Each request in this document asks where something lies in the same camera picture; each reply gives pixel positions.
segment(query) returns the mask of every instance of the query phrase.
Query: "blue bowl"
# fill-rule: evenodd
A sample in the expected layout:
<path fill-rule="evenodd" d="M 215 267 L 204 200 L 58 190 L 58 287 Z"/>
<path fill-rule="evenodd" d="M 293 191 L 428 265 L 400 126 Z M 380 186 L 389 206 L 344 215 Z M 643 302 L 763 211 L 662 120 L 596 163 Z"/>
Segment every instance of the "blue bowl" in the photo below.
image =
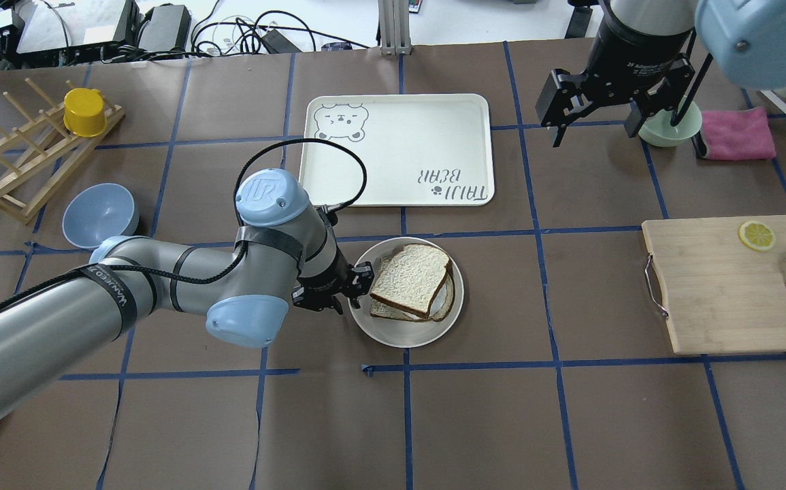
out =
<path fill-rule="evenodd" d="M 132 235 L 137 226 L 135 200 L 119 184 L 84 189 L 63 213 L 63 236 L 78 248 L 94 249 L 110 236 Z"/>

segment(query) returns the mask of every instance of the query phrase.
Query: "wooden cutting board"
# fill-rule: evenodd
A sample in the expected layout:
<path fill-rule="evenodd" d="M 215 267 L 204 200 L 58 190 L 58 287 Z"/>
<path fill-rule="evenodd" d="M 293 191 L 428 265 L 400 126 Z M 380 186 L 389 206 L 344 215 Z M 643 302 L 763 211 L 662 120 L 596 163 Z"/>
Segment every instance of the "wooden cutting board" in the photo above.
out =
<path fill-rule="evenodd" d="M 774 230 L 772 250 L 740 241 L 747 220 Z M 642 228 L 674 353 L 786 351 L 786 215 L 648 220 Z"/>

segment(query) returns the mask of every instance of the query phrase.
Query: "white floor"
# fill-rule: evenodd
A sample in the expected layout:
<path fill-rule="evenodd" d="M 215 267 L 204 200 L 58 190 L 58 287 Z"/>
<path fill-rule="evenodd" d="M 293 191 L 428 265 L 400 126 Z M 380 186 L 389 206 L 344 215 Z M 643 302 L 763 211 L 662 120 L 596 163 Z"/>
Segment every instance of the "white floor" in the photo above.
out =
<path fill-rule="evenodd" d="M 157 0 L 137 0 L 142 12 Z M 193 22 L 205 18 L 213 0 L 181 0 L 193 14 Z M 378 27 L 378 4 L 375 0 L 221 0 L 208 22 L 229 20 L 236 16 L 253 20 L 266 10 L 286 10 L 299 16 L 314 31 L 375 46 Z M 601 9 L 593 9 L 588 36 L 594 36 L 601 20 Z M 411 14 L 412 44 L 469 44 L 526 39 L 555 39 L 564 37 L 572 8 L 564 0 L 537 0 L 536 3 L 515 4 L 513 0 L 423 0 L 420 13 Z M 263 18 L 283 26 L 299 26 L 287 16 L 272 14 Z M 311 50 L 308 34 L 287 31 L 287 38 L 302 50 Z M 228 39 L 238 37 L 231 26 L 219 26 L 203 32 L 200 39 L 226 46 Z M 318 37 L 318 46 L 331 39 Z"/>

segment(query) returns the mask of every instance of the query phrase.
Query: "yellow cup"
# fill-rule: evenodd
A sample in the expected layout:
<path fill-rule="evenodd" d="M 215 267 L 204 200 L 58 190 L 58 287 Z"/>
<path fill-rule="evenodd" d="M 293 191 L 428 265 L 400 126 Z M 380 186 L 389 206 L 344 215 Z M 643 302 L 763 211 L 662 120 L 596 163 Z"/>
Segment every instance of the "yellow cup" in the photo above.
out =
<path fill-rule="evenodd" d="M 98 90 L 74 88 L 66 94 L 63 105 L 63 124 L 72 133 L 94 137 L 105 131 L 105 103 Z"/>

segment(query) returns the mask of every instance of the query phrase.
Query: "white plate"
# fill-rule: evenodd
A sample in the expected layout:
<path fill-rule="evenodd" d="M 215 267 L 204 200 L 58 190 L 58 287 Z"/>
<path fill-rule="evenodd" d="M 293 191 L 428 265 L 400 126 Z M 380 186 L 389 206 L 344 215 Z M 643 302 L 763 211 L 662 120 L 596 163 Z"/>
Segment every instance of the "white plate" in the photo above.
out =
<path fill-rule="evenodd" d="M 365 163 L 356 206 L 481 206 L 495 194 L 489 105 L 476 93 L 317 97 L 305 136 Z M 305 145 L 299 182 L 314 205 L 334 205 L 353 198 L 362 173 L 340 150 Z"/>
<path fill-rule="evenodd" d="M 391 238 L 369 248 L 365 254 L 362 254 L 362 257 L 359 257 L 357 263 L 371 261 L 374 270 L 380 270 L 381 258 L 390 257 L 390 255 L 402 250 L 408 243 L 425 243 L 426 245 L 438 247 L 438 245 L 427 242 L 426 240 L 421 240 L 420 238 L 401 236 L 398 238 Z M 368 337 L 377 340 L 381 344 L 389 345 L 390 347 L 420 347 L 421 345 L 429 344 L 442 337 L 442 335 L 456 323 L 456 319 L 459 318 L 459 314 L 462 311 L 463 299 L 465 297 L 465 282 L 462 281 L 462 273 L 459 270 L 459 266 L 456 265 L 456 261 L 453 260 L 452 257 L 450 257 L 450 263 L 452 266 L 451 272 L 453 274 L 455 297 L 453 306 L 450 308 L 450 313 L 440 322 L 434 322 L 433 320 L 427 322 L 405 322 L 403 320 L 391 320 L 389 318 L 379 319 L 371 316 L 372 298 L 370 295 L 359 297 L 358 310 L 352 306 L 350 307 L 353 319 L 356 320 L 359 328 L 361 328 Z"/>

